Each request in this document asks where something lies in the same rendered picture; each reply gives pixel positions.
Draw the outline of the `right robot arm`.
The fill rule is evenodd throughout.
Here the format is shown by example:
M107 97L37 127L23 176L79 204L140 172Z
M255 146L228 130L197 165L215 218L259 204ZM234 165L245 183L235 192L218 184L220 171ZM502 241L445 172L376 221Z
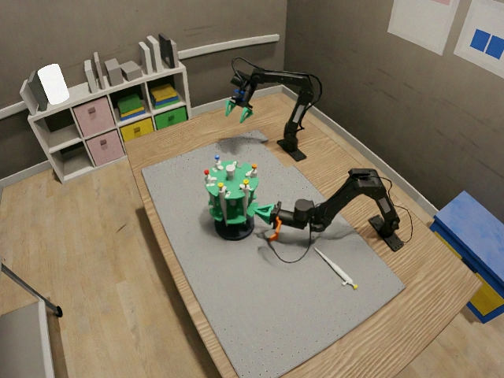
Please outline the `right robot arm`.
M284 139L278 140L277 144L281 146L295 161L299 162L306 159L306 155L301 152L298 147L298 138L296 138L297 129L306 110L306 107L313 100L313 85L309 76L302 74L293 74L289 72L265 71L255 68L250 75L237 70L237 73L242 77L245 86L244 90L253 94L258 86L258 83L284 83L301 87L298 100L295 104L290 120L285 124L283 130ZM309 80L308 80L309 79ZM247 82L246 82L247 81ZM310 84L310 85L309 85ZM301 93L300 93L301 92ZM295 139L294 139L295 137ZM287 146L286 146L287 143Z

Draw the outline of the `grey pipette with red button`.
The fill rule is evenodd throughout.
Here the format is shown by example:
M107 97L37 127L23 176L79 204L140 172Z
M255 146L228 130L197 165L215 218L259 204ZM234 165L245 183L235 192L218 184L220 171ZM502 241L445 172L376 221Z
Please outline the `grey pipette with red button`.
M217 178L216 178L216 177L211 178L211 176L210 176L210 175L208 175L208 174L209 174L209 170L208 170L208 169L207 169L207 170L205 170L205 171L204 171L204 173L205 173L205 175L206 175L206 176L205 176L206 183L212 183L212 181L214 181L214 180L215 180L215 182L217 181ZM212 203L213 203L213 208L216 208L214 196L212 196L210 193L209 193L209 196L210 196L211 201L212 201Z

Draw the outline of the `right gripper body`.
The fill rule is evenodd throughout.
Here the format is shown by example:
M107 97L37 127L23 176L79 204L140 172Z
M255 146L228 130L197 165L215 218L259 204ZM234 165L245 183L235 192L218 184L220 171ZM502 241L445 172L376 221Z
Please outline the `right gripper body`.
M253 106L249 104L249 101L250 101L250 99L251 99L251 97L252 97L252 94L251 94L251 93L249 93L249 91L245 91L244 89L242 89L242 91L240 92L240 94L243 94L243 95L244 95L244 96L243 96L243 98L237 98L237 97L235 96L235 97L232 97L232 98L231 98L232 100L235 100L235 102L230 101L230 100L229 100L229 101L230 101L230 102L232 102L232 103L234 103L234 104L235 104L235 105L237 105L237 106L240 106L240 107L242 107L242 106L243 106L243 107L245 107L245 108L247 108L247 109L249 109L249 108L250 108L249 110L250 110L250 111L253 111L253 110L251 110L251 109L253 109ZM246 102L247 102L248 104L247 104ZM249 106L249 105L250 105L250 106ZM249 108L248 108L248 107L249 107Z

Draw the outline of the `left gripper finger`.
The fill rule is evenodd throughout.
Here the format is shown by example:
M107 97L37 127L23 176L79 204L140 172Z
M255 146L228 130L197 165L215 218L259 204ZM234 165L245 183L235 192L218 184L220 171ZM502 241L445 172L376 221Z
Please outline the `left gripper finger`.
M264 212L264 213L267 213L269 211L269 209L258 209L259 211L261 212ZM260 214L256 213L266 224L269 224L269 220L267 220L266 218L264 218L263 216L261 216Z
M263 216L264 218L268 219L269 220L269 217L270 217L270 212L271 210L273 209L275 204L270 204L270 205L267 205L267 206L260 206L260 207L254 207L253 211L260 214L261 216ZM259 211L258 209L269 209L269 211L267 213L263 213L261 211Z

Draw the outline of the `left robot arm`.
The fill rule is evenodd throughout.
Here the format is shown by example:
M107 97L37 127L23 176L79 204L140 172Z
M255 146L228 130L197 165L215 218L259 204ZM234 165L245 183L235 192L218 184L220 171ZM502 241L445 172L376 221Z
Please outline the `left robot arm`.
M363 172L363 173L356 173ZM398 214L391 204L387 195L386 188L381 178L376 177L360 177L359 176L379 176L375 169L359 169L352 168L348 171L349 177L346 182L332 197L319 206L314 205L313 200L300 198L295 202L294 216L291 222L292 228L304 230L311 218L310 232L323 232L332 223L332 220L349 202L361 194L364 194L376 201L379 206L382 216L375 215L369 218L369 223L375 228L378 234L382 237L385 243L396 251L404 246L402 240L394 233L399 229L398 224L400 219ZM355 181L352 181L356 179ZM363 181L361 181L363 180ZM356 191L357 190L357 191ZM360 191L361 193L359 193ZM392 206L391 206L392 205ZM386 224L385 224L386 223ZM384 224L384 225L383 225ZM381 227L382 226L382 227Z

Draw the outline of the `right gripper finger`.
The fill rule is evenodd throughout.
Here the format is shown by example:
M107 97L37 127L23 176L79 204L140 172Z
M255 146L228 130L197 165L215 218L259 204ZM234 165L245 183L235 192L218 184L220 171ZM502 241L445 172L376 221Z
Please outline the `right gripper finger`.
M248 113L246 115L246 113ZM252 111L250 111L249 109L245 108L243 109L243 113L242 113L242 116L240 118L240 123L244 122L245 119L247 119L248 117L250 117L251 115L253 115L254 113ZM245 116L246 115L246 116ZM245 117L244 117L245 116Z
M228 111L229 105L231 105L231 107L230 107L230 110ZM236 105L234 103L226 100L226 112L225 112L225 116L228 116L228 114L235 108L235 106Z

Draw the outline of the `grey pipette with blue button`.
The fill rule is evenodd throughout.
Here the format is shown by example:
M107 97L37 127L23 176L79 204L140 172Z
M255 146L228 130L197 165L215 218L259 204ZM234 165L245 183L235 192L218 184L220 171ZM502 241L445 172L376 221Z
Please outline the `grey pipette with blue button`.
M216 167L216 169L220 170L220 171L223 171L224 168L221 166L221 162L218 161L218 159L220 159L220 156L219 155L215 155L214 157L216 159L216 161L215 161L215 167Z

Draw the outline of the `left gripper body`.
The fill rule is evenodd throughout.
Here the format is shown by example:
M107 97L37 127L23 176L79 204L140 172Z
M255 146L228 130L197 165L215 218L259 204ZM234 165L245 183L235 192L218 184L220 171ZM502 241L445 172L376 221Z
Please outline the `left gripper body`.
M275 224L273 224L272 229L276 230L276 234L269 237L269 242L272 242L273 240L278 239L278 237L279 237L278 236L279 235L278 229L280 229L281 225L285 225L288 227L291 226L291 222L293 219L293 212L285 210L285 209L281 209L281 204L282 204L282 202L278 201L277 208L276 208L276 204L275 204L273 209L270 212L269 225L271 225L271 222L275 223Z

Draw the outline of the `grey pipette with yellow button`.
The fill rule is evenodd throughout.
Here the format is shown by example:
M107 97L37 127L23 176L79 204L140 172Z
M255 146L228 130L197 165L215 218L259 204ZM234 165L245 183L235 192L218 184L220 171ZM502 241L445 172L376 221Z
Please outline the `grey pipette with yellow button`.
M242 185L239 185L239 188L243 189L243 193L246 195L243 198L243 216L246 218L246 212L247 212L247 206L248 206L248 199L249 199L249 186L247 185L249 183L249 180L244 180Z
M219 197L220 197L220 206L222 208L225 223L226 223L226 221L227 221L227 203L226 203L226 200L224 200L224 196L225 196L225 190L227 190L227 187L225 187L223 183L219 183L218 187L219 187L218 191L219 191Z
M331 262L327 257L325 257L321 252L319 253L326 261L327 263L346 281L346 283L343 283L343 286L346 284L352 284L354 286L354 289L357 288L357 284L354 285L352 282L353 280L342 270L340 269L337 265L335 265L333 262Z

